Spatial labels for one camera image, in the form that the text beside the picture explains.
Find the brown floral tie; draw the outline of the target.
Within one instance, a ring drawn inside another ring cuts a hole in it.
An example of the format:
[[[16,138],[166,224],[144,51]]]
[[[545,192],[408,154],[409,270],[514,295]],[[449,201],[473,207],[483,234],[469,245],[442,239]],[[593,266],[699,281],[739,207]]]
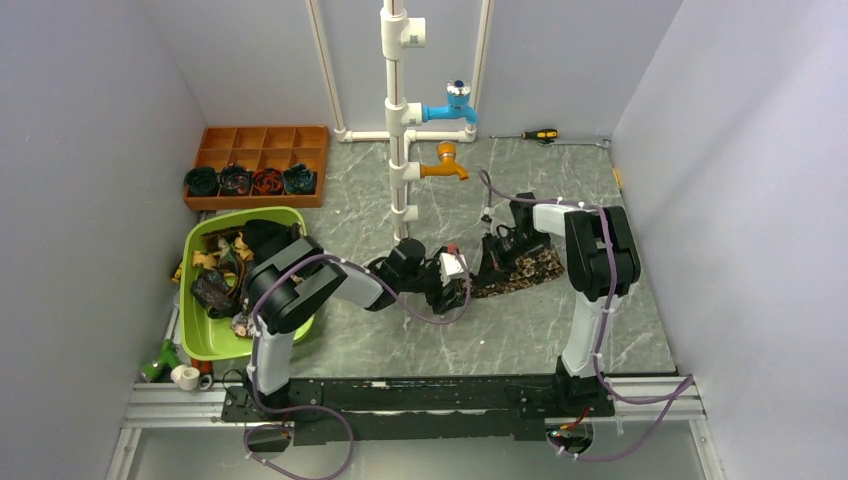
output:
[[[472,297],[490,298],[551,282],[565,274],[565,266],[554,246],[535,249],[510,264],[488,254],[472,279]]]

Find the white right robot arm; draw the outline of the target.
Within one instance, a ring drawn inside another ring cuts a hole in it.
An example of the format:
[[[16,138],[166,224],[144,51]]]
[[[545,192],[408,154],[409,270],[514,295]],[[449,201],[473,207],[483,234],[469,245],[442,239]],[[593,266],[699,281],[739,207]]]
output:
[[[509,386],[514,401],[545,413],[611,412],[607,391],[596,377],[598,349],[608,337],[615,309],[641,276],[641,263],[626,212],[543,203],[531,192],[510,202],[513,225],[485,233],[482,258],[472,277],[477,298],[512,293],[566,275],[576,292],[567,343],[544,387]]]

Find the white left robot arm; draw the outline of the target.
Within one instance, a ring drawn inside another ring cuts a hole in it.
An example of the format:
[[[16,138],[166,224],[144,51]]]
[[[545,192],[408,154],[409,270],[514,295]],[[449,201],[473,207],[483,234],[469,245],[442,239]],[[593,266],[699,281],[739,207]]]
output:
[[[310,236],[264,256],[246,279],[254,322],[246,368],[248,407],[264,420],[289,405],[290,363],[296,331],[331,298],[370,312],[402,302],[404,293],[425,297],[428,322],[446,324],[444,314],[461,317],[472,298],[473,274],[453,246],[433,256],[418,240],[400,240],[385,256],[366,265],[327,252]]]

